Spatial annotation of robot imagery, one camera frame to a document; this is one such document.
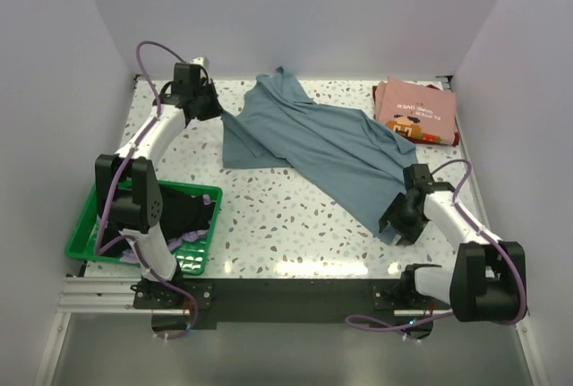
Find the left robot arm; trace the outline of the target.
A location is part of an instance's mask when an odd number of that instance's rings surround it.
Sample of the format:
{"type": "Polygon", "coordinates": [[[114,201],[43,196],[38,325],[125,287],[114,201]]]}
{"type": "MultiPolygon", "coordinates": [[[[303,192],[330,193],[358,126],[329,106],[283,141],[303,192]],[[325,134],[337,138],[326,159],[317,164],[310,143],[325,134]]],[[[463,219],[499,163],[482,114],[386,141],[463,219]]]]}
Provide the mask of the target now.
{"type": "Polygon", "coordinates": [[[183,302],[185,285],[175,279],[180,269],[159,225],[164,207],[155,163],[191,121],[222,114],[206,63],[205,57],[176,63],[173,80],[156,93],[141,128],[114,154],[101,154],[95,162],[99,226],[94,254],[127,242],[141,276],[157,282],[153,295],[165,307],[183,302]]]}

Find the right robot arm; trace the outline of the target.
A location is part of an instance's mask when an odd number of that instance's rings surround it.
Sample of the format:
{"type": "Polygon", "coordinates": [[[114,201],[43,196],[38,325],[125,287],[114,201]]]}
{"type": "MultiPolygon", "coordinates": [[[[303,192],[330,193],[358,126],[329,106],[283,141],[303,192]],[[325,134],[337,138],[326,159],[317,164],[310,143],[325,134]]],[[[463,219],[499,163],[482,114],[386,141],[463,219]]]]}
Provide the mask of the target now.
{"type": "Polygon", "coordinates": [[[428,224],[446,237],[456,252],[452,268],[415,263],[405,267],[391,294],[411,308],[429,298],[449,306],[461,322],[515,324],[526,315],[526,255],[522,245],[489,230],[459,200],[459,190],[437,181],[426,164],[403,171],[405,190],[379,220],[414,243],[428,224]]]}

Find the blue t-shirt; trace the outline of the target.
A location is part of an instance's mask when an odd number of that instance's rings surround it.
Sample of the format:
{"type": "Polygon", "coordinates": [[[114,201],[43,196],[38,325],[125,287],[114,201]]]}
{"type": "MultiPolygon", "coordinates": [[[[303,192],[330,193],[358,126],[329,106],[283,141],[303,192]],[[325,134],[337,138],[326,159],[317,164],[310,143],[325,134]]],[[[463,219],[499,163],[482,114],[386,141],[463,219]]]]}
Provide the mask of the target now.
{"type": "Polygon", "coordinates": [[[405,189],[415,145],[363,110],[319,104],[295,75],[260,74],[241,113],[222,116],[226,168],[292,167],[386,244],[398,234],[379,220],[405,189]]]}

